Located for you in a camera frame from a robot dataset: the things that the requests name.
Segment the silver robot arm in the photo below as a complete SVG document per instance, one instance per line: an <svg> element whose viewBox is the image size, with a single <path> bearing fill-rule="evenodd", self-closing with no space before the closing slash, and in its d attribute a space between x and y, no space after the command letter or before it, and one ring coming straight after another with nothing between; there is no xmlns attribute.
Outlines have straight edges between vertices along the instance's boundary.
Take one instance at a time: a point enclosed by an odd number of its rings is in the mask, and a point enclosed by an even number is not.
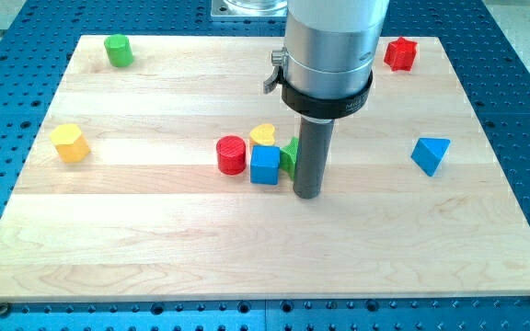
<svg viewBox="0 0 530 331"><path fill-rule="evenodd" d="M388 0L289 0L285 80L320 99L358 93L372 71Z"/></svg>

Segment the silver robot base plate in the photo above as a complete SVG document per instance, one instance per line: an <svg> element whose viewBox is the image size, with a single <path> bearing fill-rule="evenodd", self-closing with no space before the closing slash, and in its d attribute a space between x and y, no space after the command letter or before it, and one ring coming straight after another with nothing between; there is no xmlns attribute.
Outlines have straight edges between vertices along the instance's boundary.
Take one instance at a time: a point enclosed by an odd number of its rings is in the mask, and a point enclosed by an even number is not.
<svg viewBox="0 0 530 331"><path fill-rule="evenodd" d="M286 0L212 0L211 21L279 20L287 13Z"/></svg>

